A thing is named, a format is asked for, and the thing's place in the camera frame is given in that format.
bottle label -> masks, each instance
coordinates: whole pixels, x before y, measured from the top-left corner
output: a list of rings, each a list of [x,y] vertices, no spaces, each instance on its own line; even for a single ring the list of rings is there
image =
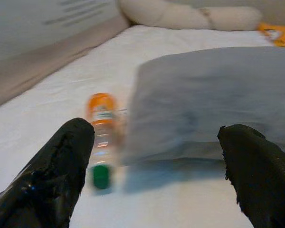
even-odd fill
[[[98,111],[94,112],[93,122],[99,120],[112,120],[114,119],[113,112],[111,111]]]

green bottle cap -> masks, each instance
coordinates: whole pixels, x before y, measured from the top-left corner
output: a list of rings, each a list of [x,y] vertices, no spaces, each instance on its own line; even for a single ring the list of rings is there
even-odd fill
[[[110,168],[107,165],[97,165],[92,169],[93,184],[98,189],[107,189],[110,186]]]

clear plastic bottle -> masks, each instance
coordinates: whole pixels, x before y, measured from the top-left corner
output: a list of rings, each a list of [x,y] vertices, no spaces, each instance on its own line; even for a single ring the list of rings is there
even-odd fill
[[[94,94],[88,102],[87,120],[95,129],[95,142],[88,170],[93,185],[98,189],[110,187],[116,166],[115,112],[116,102],[110,94]]]

gray cushion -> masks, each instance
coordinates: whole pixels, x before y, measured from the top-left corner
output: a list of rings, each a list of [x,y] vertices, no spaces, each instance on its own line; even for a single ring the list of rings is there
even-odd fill
[[[217,134],[232,124],[285,151],[285,48],[218,48],[141,66],[122,160],[222,159]]]

mattress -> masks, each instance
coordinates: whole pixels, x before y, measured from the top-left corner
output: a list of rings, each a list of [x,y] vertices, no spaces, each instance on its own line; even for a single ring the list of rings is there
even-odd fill
[[[88,98],[112,93],[121,109],[137,67],[156,57],[222,47],[271,46],[259,32],[134,26],[0,106],[0,192],[67,120],[84,117]],[[159,161],[120,167],[110,190],[89,175],[71,228],[251,228],[225,180],[222,161]]]

